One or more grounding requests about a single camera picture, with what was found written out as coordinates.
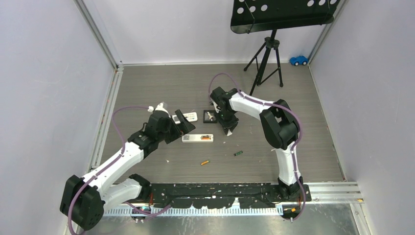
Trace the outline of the white remote control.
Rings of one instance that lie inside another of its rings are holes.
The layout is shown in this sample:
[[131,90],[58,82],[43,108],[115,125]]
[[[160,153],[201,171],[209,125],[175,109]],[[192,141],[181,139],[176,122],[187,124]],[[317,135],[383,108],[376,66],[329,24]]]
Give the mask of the white remote control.
[[[209,135],[211,137],[211,140],[209,141],[201,140],[201,136],[204,136],[204,135]],[[183,143],[203,143],[203,142],[211,143],[213,141],[214,141],[213,134],[186,134],[182,136]]]
[[[184,113],[183,116],[187,119],[188,122],[196,122],[198,120],[196,112]],[[177,115],[172,115],[172,118],[176,124],[181,123]]]

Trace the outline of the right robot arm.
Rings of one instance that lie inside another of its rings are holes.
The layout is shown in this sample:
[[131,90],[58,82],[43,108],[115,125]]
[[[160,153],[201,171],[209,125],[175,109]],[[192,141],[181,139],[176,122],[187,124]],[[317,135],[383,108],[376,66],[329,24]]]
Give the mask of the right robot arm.
[[245,113],[261,122],[266,141],[275,149],[279,175],[278,187],[282,199],[292,201],[303,188],[299,172],[296,146],[301,138],[298,118],[285,100],[276,102],[257,99],[234,88],[228,92],[221,87],[214,89],[210,102],[215,118],[226,135],[231,135],[238,125],[237,112]]

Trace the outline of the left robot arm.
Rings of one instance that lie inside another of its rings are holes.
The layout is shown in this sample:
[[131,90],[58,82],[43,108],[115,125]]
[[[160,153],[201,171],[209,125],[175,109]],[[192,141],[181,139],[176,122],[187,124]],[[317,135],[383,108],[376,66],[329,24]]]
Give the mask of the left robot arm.
[[122,147],[112,157],[82,177],[72,175],[66,180],[59,210],[67,216],[71,234],[76,233],[73,224],[88,231],[107,210],[131,199],[139,203],[149,199],[150,183],[141,176],[132,175],[119,184],[115,181],[154,152],[160,142],[169,144],[195,129],[180,110],[175,114],[179,123],[164,108],[156,108],[140,130],[122,140]]

